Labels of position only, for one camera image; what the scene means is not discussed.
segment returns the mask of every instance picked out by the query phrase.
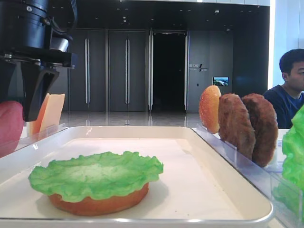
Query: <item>man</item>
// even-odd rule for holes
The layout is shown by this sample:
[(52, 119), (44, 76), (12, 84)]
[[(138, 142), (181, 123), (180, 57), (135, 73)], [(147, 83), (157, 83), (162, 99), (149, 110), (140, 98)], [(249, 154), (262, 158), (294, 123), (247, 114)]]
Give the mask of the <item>man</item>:
[(304, 49), (294, 49), (280, 59), (283, 85), (277, 85), (264, 93), (274, 107), (278, 128), (291, 128), (292, 118), (304, 104)]

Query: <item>door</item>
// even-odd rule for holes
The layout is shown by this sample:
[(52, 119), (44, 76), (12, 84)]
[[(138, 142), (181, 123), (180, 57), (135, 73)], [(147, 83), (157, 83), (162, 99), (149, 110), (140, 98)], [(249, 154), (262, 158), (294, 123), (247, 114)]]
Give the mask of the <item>door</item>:
[(153, 111), (185, 111), (185, 35), (153, 33)]
[(70, 111), (88, 111), (87, 81), (86, 81), (86, 52), (85, 41), (87, 31), (74, 30), (73, 42), (70, 43), (70, 51), (77, 54), (76, 69), (70, 70)]
[(128, 36), (126, 32), (109, 32), (110, 111), (128, 111)]
[(76, 30), (70, 51), (77, 54), (70, 70), (70, 110), (105, 111), (105, 31)]
[(130, 92), (128, 111), (145, 111), (146, 33), (129, 32)]
[(105, 111), (105, 31), (88, 31), (89, 111)]
[(110, 111), (145, 111), (145, 32), (110, 31)]

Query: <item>white tray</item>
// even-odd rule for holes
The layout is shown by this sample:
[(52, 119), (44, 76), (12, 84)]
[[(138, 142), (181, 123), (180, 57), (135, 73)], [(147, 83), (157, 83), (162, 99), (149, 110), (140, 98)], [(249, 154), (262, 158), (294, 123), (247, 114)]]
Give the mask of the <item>white tray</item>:
[[(77, 217), (54, 208), (30, 187), (35, 165), (112, 151), (139, 151), (164, 163), (160, 180), (132, 209)], [(267, 227), (272, 203), (192, 129), (73, 127), (0, 159), (0, 227)]]

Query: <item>white pillar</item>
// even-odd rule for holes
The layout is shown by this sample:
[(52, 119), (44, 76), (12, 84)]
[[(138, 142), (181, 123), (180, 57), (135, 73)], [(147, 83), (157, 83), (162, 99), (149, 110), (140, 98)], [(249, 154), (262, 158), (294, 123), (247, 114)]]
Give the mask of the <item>white pillar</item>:
[(284, 83), (279, 68), (281, 56), (291, 49), (304, 48), (304, 0), (272, 0), (270, 7), (275, 9), (275, 15), (270, 15), (275, 24), (270, 26), (268, 88)]

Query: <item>top bun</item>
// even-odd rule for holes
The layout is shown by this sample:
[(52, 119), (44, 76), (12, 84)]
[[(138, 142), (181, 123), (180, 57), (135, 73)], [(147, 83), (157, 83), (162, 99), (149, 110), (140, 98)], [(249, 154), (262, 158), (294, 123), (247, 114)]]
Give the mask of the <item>top bun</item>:
[(199, 101), (199, 116), (207, 130), (216, 134), (219, 132), (219, 97), (221, 92), (216, 85), (211, 85), (202, 93)]

